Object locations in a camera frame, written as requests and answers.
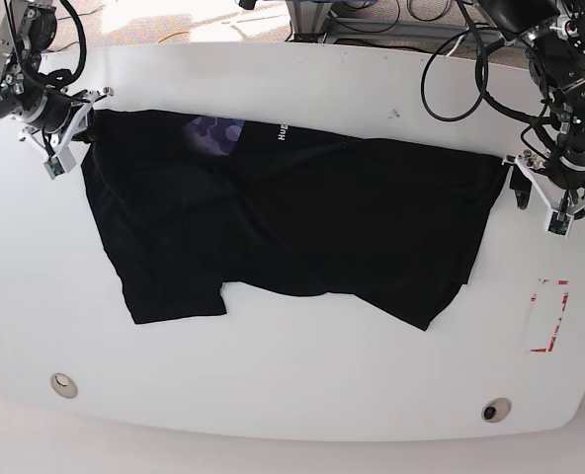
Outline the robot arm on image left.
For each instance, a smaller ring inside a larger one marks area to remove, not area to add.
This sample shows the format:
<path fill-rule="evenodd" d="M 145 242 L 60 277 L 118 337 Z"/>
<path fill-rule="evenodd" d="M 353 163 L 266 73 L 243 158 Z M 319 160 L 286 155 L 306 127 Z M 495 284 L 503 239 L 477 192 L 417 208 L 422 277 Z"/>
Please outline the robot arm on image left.
<path fill-rule="evenodd" d="M 79 14 L 68 1 L 61 5 L 75 25 L 79 56 L 74 69 L 40 72 L 42 55 L 57 33 L 56 8 L 51 1 L 5 1 L 0 26 L 0 119 L 23 124 L 19 139 L 36 148 L 52 178 L 76 165 L 69 144 L 93 139 L 94 106 L 114 95 L 114 90 L 68 88 L 82 75 L 87 41 Z"/>

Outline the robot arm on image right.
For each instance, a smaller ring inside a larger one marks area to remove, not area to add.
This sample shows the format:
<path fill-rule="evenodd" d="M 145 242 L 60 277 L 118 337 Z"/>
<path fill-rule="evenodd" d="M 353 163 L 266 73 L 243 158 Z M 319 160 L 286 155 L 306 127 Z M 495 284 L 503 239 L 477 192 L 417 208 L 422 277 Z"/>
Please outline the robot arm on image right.
<path fill-rule="evenodd" d="M 475 84 L 481 100 L 499 114 L 524 124 L 544 145 L 528 144 L 514 158 L 510 188 L 517 206 L 527 207 L 537 191 L 547 207 L 545 228 L 565 234 L 570 224 L 585 217 L 585 1 L 478 1 L 487 29 L 499 34 L 491 43 L 480 41 Z M 536 115 L 513 110 L 487 90 L 489 56 L 519 44 L 529 57 L 529 71 L 543 98 Z"/>

